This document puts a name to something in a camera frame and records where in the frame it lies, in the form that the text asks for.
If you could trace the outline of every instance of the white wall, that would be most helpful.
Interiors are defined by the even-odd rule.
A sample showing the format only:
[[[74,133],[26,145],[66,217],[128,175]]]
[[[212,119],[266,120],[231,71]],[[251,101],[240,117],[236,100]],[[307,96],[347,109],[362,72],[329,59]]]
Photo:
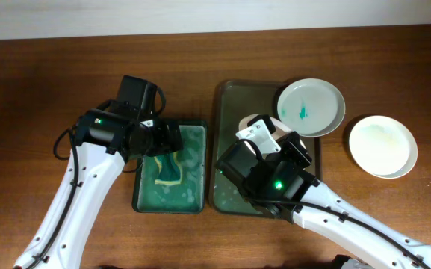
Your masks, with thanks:
[[[431,0],[0,0],[0,39],[431,23]]]

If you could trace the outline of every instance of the tray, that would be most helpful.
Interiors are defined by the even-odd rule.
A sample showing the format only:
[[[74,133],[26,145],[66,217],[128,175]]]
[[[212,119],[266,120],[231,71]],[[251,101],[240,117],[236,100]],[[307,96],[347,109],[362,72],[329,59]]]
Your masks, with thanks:
[[[179,152],[180,165],[184,168],[182,183],[172,186],[155,184],[155,163],[150,164],[150,161],[154,162],[153,158],[144,157],[132,197],[132,208],[137,212],[198,214],[203,210],[207,123],[204,120],[179,120],[178,123],[184,141],[184,149]]]
[[[283,82],[231,80],[218,89],[208,200],[219,212],[263,217],[243,200],[237,188],[223,174],[217,173],[215,163],[236,141],[235,133],[242,118],[251,114],[269,114],[278,118],[273,104],[286,86],[288,84]],[[321,180],[320,138],[302,137],[302,141],[313,159],[306,170]]]

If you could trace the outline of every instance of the white plate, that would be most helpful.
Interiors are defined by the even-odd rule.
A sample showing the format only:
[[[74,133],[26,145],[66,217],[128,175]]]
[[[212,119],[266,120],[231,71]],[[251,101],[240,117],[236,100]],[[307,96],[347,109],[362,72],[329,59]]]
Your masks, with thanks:
[[[383,179],[406,175],[418,159],[418,146],[411,132],[384,116],[366,117],[353,127],[350,151],[363,170]]]
[[[345,109],[340,91],[316,78],[288,85],[276,105],[282,123],[304,137],[320,137],[335,130],[344,118]]]

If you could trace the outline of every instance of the green led light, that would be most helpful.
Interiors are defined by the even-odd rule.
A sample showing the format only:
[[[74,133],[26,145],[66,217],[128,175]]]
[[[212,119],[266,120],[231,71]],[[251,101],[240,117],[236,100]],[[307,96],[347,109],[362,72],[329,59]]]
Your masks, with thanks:
[[[283,184],[280,181],[275,182],[275,189],[281,190],[283,188]]]

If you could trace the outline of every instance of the camera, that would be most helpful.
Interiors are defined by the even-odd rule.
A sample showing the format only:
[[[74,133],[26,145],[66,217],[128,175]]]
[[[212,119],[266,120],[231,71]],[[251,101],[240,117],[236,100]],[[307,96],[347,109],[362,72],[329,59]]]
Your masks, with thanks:
[[[158,111],[157,93],[162,103]],[[119,152],[125,161],[181,150],[179,124],[159,117],[165,103],[164,93],[157,85],[124,75],[116,99],[103,102],[79,118],[75,143],[105,146],[107,154]]]
[[[268,122],[269,117],[260,119],[265,121],[266,126],[272,125]],[[220,156],[215,167],[256,210],[267,217],[279,218],[283,217],[284,212],[293,211],[295,206],[277,206],[273,202],[257,200],[300,201],[308,188],[319,182],[304,170],[311,164],[311,158],[302,146],[298,133],[288,133],[276,142],[281,150],[262,158],[251,140],[237,140]]]

